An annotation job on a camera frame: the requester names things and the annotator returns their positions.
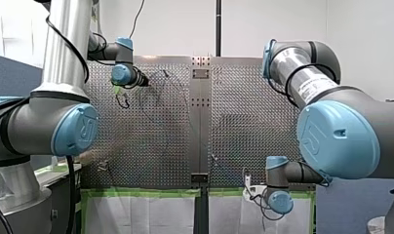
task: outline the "perforated metal panel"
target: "perforated metal panel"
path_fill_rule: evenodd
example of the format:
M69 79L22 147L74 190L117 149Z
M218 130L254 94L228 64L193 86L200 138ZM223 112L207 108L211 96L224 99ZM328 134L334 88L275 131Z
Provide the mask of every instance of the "perforated metal panel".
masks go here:
M82 158L90 162L83 169L82 186L190 187L191 58L135 61L151 86L127 91L129 109L117 104L109 81L112 67L90 63L87 93L100 124L93 149Z
M211 82L204 80L203 85L194 79L192 83L201 94L206 85L212 86L210 97L201 96L210 99L211 110L193 112L200 116L199 123L191 123L196 118L189 115L189 105L195 102L189 101L195 68L191 58L135 60L150 76L151 87L127 91L129 109L115 100L109 82L111 66L90 64L88 94L98 109L100 125L97 142L83 159L91 162L83 169L84 187L190 187L190 164L196 162L190 160L196 155L190 145L194 144L209 151L209 168L198 167L211 175L211 187L241 186L244 167L253 175L253 183L265 181L265 158L270 155L300 159L297 110L261 78L260 58L211 58ZM210 122L207 145L204 140L191 142L196 132L203 131L203 120Z
M297 110L261 78L260 58L212 59L211 186L265 181L267 156L299 160Z

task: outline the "light blue joint cap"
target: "light blue joint cap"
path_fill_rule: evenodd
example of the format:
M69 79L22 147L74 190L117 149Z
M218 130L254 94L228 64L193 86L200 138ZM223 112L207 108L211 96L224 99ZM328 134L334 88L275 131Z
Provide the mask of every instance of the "light blue joint cap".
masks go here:
M7 100L11 100L11 99L20 99L20 98L23 98L23 97L1 96L1 97L0 97L0 102L4 102L4 101L7 101Z
M98 130L98 113L89 104L77 104L59 121L52 137L56 156L77 156L93 144Z
M273 192L267 203L273 212L280 215L288 214L294 208L294 200L286 191Z
M124 64L116 64L112 68L112 83L115 85L128 85L132 83L133 76L130 69Z
M268 156L266 158L266 169L272 170L279 168L289 162L286 156Z
M130 50L133 50L133 40L128 37L118 37L115 43L127 47Z
M337 101L306 106L297 121L297 140L307 164L328 176L364 178L379 163L379 142L371 124Z

